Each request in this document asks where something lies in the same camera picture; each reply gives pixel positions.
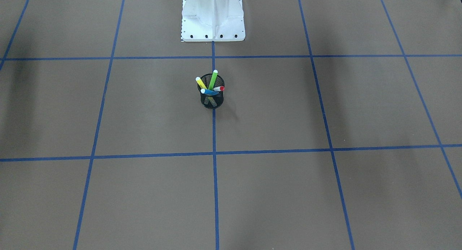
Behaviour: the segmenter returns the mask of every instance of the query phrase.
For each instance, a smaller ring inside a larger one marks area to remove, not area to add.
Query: blue tape line
[[[367,55],[367,54],[357,54],[357,55],[313,55],[313,57],[401,57],[403,55],[392,55],[392,54],[383,54],[383,55]]]
[[[151,154],[99,155],[99,156],[94,156],[94,159],[155,158],[155,157],[178,157],[178,156],[201,156],[201,155],[213,155],[213,152],[184,152],[184,153],[151,153]]]
[[[354,248],[354,242],[353,242],[353,235],[352,235],[351,227],[350,227],[350,220],[348,218],[347,206],[345,204],[345,199],[344,199],[344,196],[343,196],[343,189],[342,189],[342,185],[341,185],[341,182],[340,182],[340,175],[339,175],[339,172],[338,172],[338,169],[337,169],[337,161],[335,159],[335,154],[334,154],[334,150],[333,150],[333,146],[332,146],[332,140],[330,139],[329,126],[328,126],[328,123],[327,123],[326,113],[325,113],[325,110],[324,110],[324,103],[322,102],[321,89],[319,88],[319,82],[318,82],[317,73],[316,73],[316,66],[315,66],[315,62],[314,62],[314,58],[313,58],[313,52],[311,50],[310,37],[308,35],[308,30],[307,30],[306,21],[305,21],[305,15],[304,15],[303,8],[302,8],[302,0],[298,0],[298,5],[300,7],[300,14],[302,16],[303,28],[305,30],[305,37],[306,37],[306,42],[307,42],[307,45],[308,45],[308,51],[310,53],[311,67],[313,68],[313,74],[314,74],[315,83],[316,83],[316,90],[318,92],[319,104],[320,104],[321,111],[322,111],[322,118],[324,119],[324,126],[325,126],[325,129],[326,129],[327,140],[329,142],[330,155],[332,157],[332,163],[334,165],[335,178],[337,179],[337,186],[338,186],[338,189],[339,189],[340,201],[342,203],[343,214],[345,216],[346,229],[348,231],[348,237],[350,239],[351,249],[354,250],[355,248]]]
[[[310,57],[309,55],[254,55],[254,56],[216,56],[217,59],[272,59],[285,57]]]
[[[462,147],[462,143],[443,145],[445,148]],[[403,145],[403,146],[376,146],[376,147],[345,147],[332,148],[332,151],[374,151],[374,150],[402,150],[410,148],[440,148],[439,145]],[[307,148],[291,150],[257,150],[257,151],[216,151],[216,155],[233,154],[267,154],[267,153],[306,153],[330,151],[329,148]],[[179,153],[149,153],[149,154],[124,154],[124,155],[95,155],[93,159],[121,159],[121,158],[156,158],[156,157],[181,157],[181,156],[204,156],[213,155],[208,152],[179,152]],[[61,160],[89,160],[91,156],[60,156],[60,157],[37,157],[37,158],[3,158],[0,162],[12,161],[61,161]]]
[[[212,56],[115,56],[114,59],[210,59]]]
[[[462,147],[462,143],[454,144],[454,145],[443,145],[445,148],[451,148],[451,147]]]
[[[313,57],[402,57],[393,54],[352,54],[352,55],[313,55]],[[414,54],[407,57],[460,57],[462,54]],[[310,55],[255,55],[255,56],[215,56],[215,59],[284,59],[311,57]],[[115,56],[112,59],[211,59],[212,56]],[[110,56],[89,57],[19,57],[6,58],[5,61],[36,61],[36,60],[109,60]]]
[[[388,10],[387,10],[387,7],[385,5],[385,2],[383,0],[380,0],[380,2],[382,3],[382,6],[383,6],[383,10],[385,11],[385,14],[387,15],[387,18],[388,18],[388,22],[390,23],[390,26],[391,26],[391,29],[393,30],[393,33],[395,35],[395,38],[396,38],[396,41],[398,42],[398,46],[400,47],[401,49],[401,53],[403,54],[403,57],[404,57],[404,61],[406,62],[406,65],[407,65],[407,69],[409,70],[409,73],[411,74],[411,77],[412,77],[412,81],[414,82],[414,86],[415,86],[415,89],[417,90],[417,93],[419,94],[419,98],[422,102],[422,105],[424,106],[424,109],[425,109],[425,113],[427,114],[427,117],[428,117],[428,120],[430,122],[430,125],[432,126],[432,129],[433,129],[433,132],[435,134],[435,137],[438,141],[438,144],[439,144],[439,147],[441,148],[441,153],[443,154],[444,156],[444,160],[446,161],[446,164],[448,166],[448,169],[449,169],[449,172],[451,173],[451,176],[452,176],[452,179],[454,180],[454,184],[456,185],[456,188],[457,188],[457,191],[459,192],[459,196],[460,198],[462,199],[462,190],[461,190],[461,187],[459,185],[459,182],[457,181],[457,178],[456,178],[456,175],[454,174],[454,171],[452,170],[452,166],[451,166],[451,163],[449,162],[449,159],[448,157],[446,156],[446,152],[444,151],[444,146],[442,145],[441,143],[441,139],[438,135],[438,132],[436,131],[436,128],[435,128],[435,125],[433,123],[433,120],[432,120],[432,117],[430,115],[430,112],[427,108],[427,105],[425,103],[425,100],[424,100],[424,97],[422,95],[422,92],[420,91],[420,88],[419,88],[419,85],[417,84],[417,80],[415,79],[415,76],[414,76],[414,72],[412,71],[412,68],[411,68],[411,65],[409,64],[409,61],[407,59],[407,55],[406,53],[404,52],[404,49],[401,45],[401,41],[400,41],[400,38],[398,37],[398,33],[396,32],[396,29],[395,29],[395,26],[393,25],[393,22],[391,21],[391,17],[388,13]]]
[[[21,15],[19,16],[18,23],[16,23],[16,27],[14,28],[13,34],[11,35],[10,42],[8,42],[8,46],[6,47],[5,54],[3,54],[3,58],[0,62],[0,70],[3,68],[3,64],[5,63],[6,56],[8,56],[8,52],[10,52],[11,45],[13,44],[14,37],[18,32],[19,25],[23,20],[24,13],[26,12],[27,5],[29,4],[29,0],[26,0],[23,10],[21,11]]]
[[[215,70],[215,42],[212,41],[212,71]],[[220,249],[220,230],[218,217],[218,173],[217,173],[217,139],[216,113],[212,110],[212,148],[213,148],[213,194],[215,200],[215,250]]]
[[[293,150],[259,150],[259,151],[217,151],[217,155],[229,154],[265,154],[265,153],[296,153],[296,152],[318,152],[330,151],[329,148],[308,148],[308,149],[293,149]]]
[[[66,161],[66,160],[89,160],[90,156],[61,156],[61,157],[35,157],[35,158],[4,158],[0,162],[12,161]]]
[[[439,145],[403,145],[403,146],[376,146],[376,147],[347,147],[333,148],[333,151],[374,151],[374,150],[400,150],[406,148],[439,148]]]
[[[109,56],[87,56],[87,57],[22,57],[5,59],[5,61],[36,61],[36,60],[108,60]]]
[[[82,226],[82,218],[83,218],[84,210],[85,210],[86,196],[87,196],[87,193],[88,193],[88,186],[89,186],[90,178],[91,178],[91,169],[93,167],[93,160],[94,160],[94,156],[95,156],[96,145],[97,145],[97,142],[98,142],[99,128],[101,126],[101,119],[103,117],[103,110],[104,110],[104,102],[105,102],[105,97],[106,97],[106,91],[108,89],[109,77],[110,77],[111,69],[112,69],[112,62],[114,61],[114,53],[116,52],[117,36],[119,35],[119,28],[120,28],[120,22],[122,20],[122,13],[123,13],[124,4],[125,4],[125,0],[122,0],[122,3],[120,5],[119,19],[117,21],[117,27],[115,29],[115,34],[114,34],[114,42],[112,44],[112,52],[111,52],[111,59],[109,60],[108,73],[106,75],[106,82],[104,83],[104,91],[103,91],[103,97],[101,99],[101,106],[100,106],[100,109],[99,109],[98,122],[97,122],[96,130],[95,130],[95,138],[94,138],[94,142],[93,142],[93,147],[91,149],[91,158],[90,158],[90,162],[88,164],[88,172],[87,172],[87,177],[86,177],[86,181],[85,181],[84,193],[83,193],[83,197],[82,197],[82,205],[80,206],[79,221],[77,222],[77,228],[76,228],[76,231],[75,231],[73,250],[77,249],[77,244],[79,243],[80,228]]]
[[[414,54],[414,55],[410,55],[410,54],[406,54],[406,56],[423,56],[423,57],[439,57],[439,56],[443,56],[443,57],[446,57],[446,56],[462,56],[462,54]]]
[[[215,42],[212,41],[212,71],[215,70]]]

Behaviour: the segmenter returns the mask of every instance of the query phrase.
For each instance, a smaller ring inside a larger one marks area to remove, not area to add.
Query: pen holder
[[[211,74],[205,74],[201,77],[202,82],[205,84],[206,87],[210,84],[210,79],[212,78]],[[217,76],[217,80],[215,80],[215,84],[213,87],[219,87],[219,86],[224,86],[225,81],[220,76]],[[203,106],[209,109],[215,109],[220,107],[221,104],[223,104],[223,92],[218,92],[217,95],[206,95],[202,94],[201,87],[197,85],[197,89],[199,90],[199,93],[201,94],[201,103]]]

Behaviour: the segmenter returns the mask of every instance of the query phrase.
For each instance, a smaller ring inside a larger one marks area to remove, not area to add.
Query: square grid tile
[[[334,147],[437,143],[403,58],[315,62]]]
[[[344,249],[328,152],[220,155],[221,249]]]
[[[70,249],[88,161],[0,163],[0,249]]]
[[[91,154],[108,61],[7,61],[0,158]]]
[[[460,0],[384,0],[406,54],[462,54]]]
[[[336,153],[357,249],[457,249],[462,204],[439,148]]]
[[[114,61],[97,155],[211,151],[212,112],[194,80],[209,70],[210,59]]]
[[[401,54],[380,0],[303,0],[314,55]]]
[[[96,160],[79,249],[212,249],[211,156]]]
[[[310,59],[218,59],[216,65],[226,85],[216,111],[218,151],[329,147]]]
[[[8,57],[110,56],[121,0],[30,0]]]
[[[460,57],[410,57],[442,143],[462,143],[462,78]]]

